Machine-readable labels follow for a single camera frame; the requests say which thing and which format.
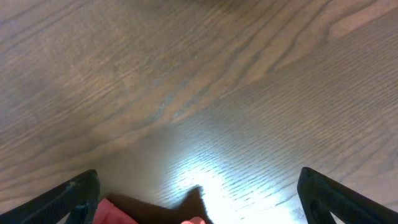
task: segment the pink object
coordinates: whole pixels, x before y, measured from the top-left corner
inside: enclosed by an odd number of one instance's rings
[[[103,199],[99,204],[94,215],[93,224],[138,224],[130,216],[116,208],[108,199]],[[199,217],[193,217],[189,221],[181,224],[206,224]]]

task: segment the red cloth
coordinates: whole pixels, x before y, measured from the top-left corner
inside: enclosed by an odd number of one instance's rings
[[[109,200],[103,199],[94,215],[94,224],[138,224],[130,216],[116,208]]]

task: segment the red object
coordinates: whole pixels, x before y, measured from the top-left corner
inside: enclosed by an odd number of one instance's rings
[[[109,200],[103,199],[94,215],[94,224],[138,224],[130,216],[116,208]]]

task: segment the wood plank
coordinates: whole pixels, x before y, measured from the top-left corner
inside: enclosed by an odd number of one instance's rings
[[[104,194],[173,207],[203,188],[213,223],[306,223],[303,166],[398,210],[398,10],[95,166]]]
[[[396,6],[1,1],[0,212]]]

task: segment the black object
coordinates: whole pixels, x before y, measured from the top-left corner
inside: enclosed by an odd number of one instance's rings
[[[95,170],[88,170],[41,196],[0,215],[0,223],[56,224],[69,214],[66,224],[93,222],[100,194]]]
[[[308,224],[335,224],[330,212],[345,223],[396,224],[398,213],[304,167],[297,185]]]

